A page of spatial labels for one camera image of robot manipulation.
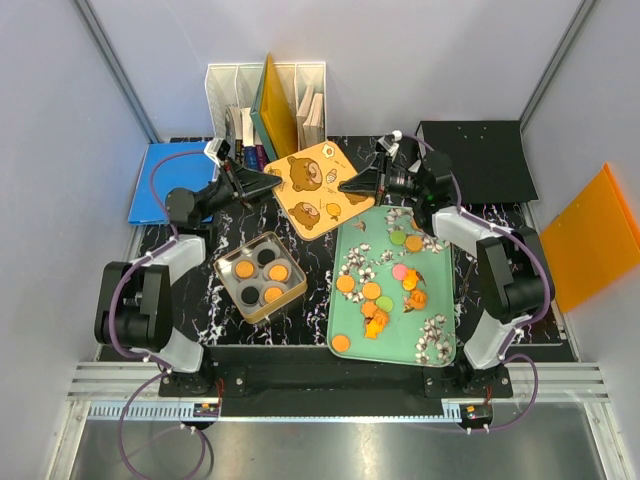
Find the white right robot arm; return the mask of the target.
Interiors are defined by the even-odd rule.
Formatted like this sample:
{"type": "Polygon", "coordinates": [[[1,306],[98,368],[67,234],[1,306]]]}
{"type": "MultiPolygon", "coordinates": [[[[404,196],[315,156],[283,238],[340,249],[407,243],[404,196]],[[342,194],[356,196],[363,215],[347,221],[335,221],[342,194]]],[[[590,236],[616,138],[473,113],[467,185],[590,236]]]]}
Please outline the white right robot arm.
{"type": "Polygon", "coordinates": [[[476,396],[490,383],[488,370],[506,360],[516,331],[543,318],[554,298],[554,286],[540,237],[535,229],[511,229],[471,213],[462,205],[460,186],[449,157],[429,153],[417,170],[376,155],[377,196],[393,194],[412,201],[415,223],[476,260],[483,312],[454,371],[454,384],[476,396]]]}

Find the bear print tin lid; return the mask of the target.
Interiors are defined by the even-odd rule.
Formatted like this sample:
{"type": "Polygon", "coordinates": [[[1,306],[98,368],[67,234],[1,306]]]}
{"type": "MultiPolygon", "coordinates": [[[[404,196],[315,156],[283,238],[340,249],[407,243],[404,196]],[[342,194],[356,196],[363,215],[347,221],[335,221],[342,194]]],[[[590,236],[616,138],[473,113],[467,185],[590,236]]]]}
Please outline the bear print tin lid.
{"type": "Polygon", "coordinates": [[[273,189],[298,236],[314,240],[355,218],[374,205],[374,200],[339,187],[356,176],[356,169],[332,141],[271,162],[268,174],[282,179],[273,189]]]}

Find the orange biscuit top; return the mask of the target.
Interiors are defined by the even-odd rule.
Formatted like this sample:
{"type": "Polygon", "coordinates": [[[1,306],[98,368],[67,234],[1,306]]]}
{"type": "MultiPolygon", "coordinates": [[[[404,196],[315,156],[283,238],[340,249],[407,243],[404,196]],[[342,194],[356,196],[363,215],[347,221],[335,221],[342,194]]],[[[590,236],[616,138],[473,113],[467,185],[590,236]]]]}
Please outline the orange biscuit top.
{"type": "Polygon", "coordinates": [[[269,286],[264,290],[263,299],[266,303],[272,303],[283,295],[283,290],[278,286],[269,286]]]}

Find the round dotted orange biscuit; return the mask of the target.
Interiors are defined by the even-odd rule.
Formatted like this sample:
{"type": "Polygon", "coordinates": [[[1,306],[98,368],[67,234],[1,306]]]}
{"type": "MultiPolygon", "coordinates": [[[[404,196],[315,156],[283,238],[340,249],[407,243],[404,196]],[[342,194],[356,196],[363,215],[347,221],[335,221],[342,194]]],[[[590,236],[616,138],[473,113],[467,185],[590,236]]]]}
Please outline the round dotted orange biscuit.
{"type": "Polygon", "coordinates": [[[256,273],[256,267],[252,261],[240,260],[235,264],[234,273],[240,280],[253,278],[256,273]]]}

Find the black sandwich cookie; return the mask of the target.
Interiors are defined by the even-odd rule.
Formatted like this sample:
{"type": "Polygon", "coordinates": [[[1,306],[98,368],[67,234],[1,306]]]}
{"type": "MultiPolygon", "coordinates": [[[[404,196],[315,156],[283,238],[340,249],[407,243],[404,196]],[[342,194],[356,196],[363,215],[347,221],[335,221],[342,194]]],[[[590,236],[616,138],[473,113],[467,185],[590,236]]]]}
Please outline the black sandwich cookie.
{"type": "Polygon", "coordinates": [[[241,301],[248,306],[255,305],[260,299],[260,290],[254,286],[248,286],[240,292],[241,301]]]}

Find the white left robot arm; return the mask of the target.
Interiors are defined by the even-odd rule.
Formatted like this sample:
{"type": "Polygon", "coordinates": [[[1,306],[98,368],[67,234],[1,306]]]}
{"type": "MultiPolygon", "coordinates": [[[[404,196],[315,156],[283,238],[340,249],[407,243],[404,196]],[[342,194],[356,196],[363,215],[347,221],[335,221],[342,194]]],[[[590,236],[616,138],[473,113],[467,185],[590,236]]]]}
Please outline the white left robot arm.
{"type": "Polygon", "coordinates": [[[218,178],[199,191],[172,189],[160,201],[172,235],[157,249],[131,262],[111,262],[103,271],[94,336],[121,356],[154,362],[165,374],[181,374],[196,396],[215,386],[204,348],[174,326],[172,286],[211,255],[216,240],[212,218],[238,203],[268,198],[283,179],[225,161],[218,178]]]}

